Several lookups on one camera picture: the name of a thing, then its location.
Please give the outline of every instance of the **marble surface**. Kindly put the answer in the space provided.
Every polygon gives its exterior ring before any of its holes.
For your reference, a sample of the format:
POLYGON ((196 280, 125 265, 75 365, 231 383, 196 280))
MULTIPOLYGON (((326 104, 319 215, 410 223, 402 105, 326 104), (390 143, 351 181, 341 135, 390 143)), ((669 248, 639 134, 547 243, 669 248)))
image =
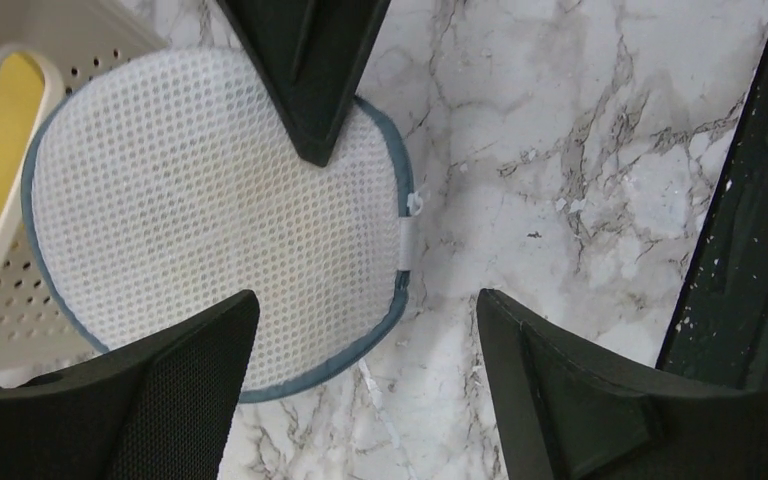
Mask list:
MULTIPOLYGON (((124 3, 239 45, 210 1, 124 3)), ((220 478, 507 478, 482 287, 653 364, 767 33, 768 0, 392 0, 360 92, 425 198, 411 306, 325 385, 238 407, 220 478)))

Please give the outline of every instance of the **textured white fabric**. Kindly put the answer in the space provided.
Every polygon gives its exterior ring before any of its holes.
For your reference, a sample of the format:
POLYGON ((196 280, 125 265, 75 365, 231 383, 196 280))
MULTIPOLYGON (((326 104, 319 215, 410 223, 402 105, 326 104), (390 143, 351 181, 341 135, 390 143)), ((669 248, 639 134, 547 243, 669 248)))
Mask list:
POLYGON ((42 137, 31 192, 53 287, 111 349, 254 290, 244 391, 322 364, 393 298, 380 130, 354 108, 329 166, 301 161, 239 51, 163 51, 89 83, 42 137))

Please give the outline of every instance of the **white debris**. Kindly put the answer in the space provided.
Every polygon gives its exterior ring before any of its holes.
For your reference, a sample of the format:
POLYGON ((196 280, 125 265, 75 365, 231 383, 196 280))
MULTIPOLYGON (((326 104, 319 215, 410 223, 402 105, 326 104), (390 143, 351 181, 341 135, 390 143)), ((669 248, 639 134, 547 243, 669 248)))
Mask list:
POLYGON ((583 198, 581 200, 573 200, 572 203, 570 203, 570 211, 569 213, 575 213, 580 212, 584 210, 584 205, 587 204, 587 201, 583 198))

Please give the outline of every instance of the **beige laundry basket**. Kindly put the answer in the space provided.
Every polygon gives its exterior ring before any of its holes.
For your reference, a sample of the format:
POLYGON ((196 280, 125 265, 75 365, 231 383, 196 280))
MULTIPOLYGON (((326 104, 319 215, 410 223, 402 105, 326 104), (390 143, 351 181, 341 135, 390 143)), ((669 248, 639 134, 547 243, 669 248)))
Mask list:
MULTIPOLYGON (((93 76, 165 46, 115 0, 0 0, 0 66, 22 52, 43 74, 34 130, 93 76)), ((0 215, 0 370, 91 351, 58 311, 28 248, 20 173, 0 215)))

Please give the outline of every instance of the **white marble tabletop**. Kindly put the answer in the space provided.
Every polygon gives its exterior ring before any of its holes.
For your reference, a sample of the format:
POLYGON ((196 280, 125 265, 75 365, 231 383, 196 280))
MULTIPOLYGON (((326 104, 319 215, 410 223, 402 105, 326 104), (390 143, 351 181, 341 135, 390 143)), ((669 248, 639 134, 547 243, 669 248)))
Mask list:
MULTIPOLYGON (((210 0, 124 3, 239 45, 210 0)), ((238 407, 220 478, 506 479, 483 287, 653 364, 767 33, 768 0, 392 0, 360 92, 425 198, 411 306, 325 385, 238 407)))

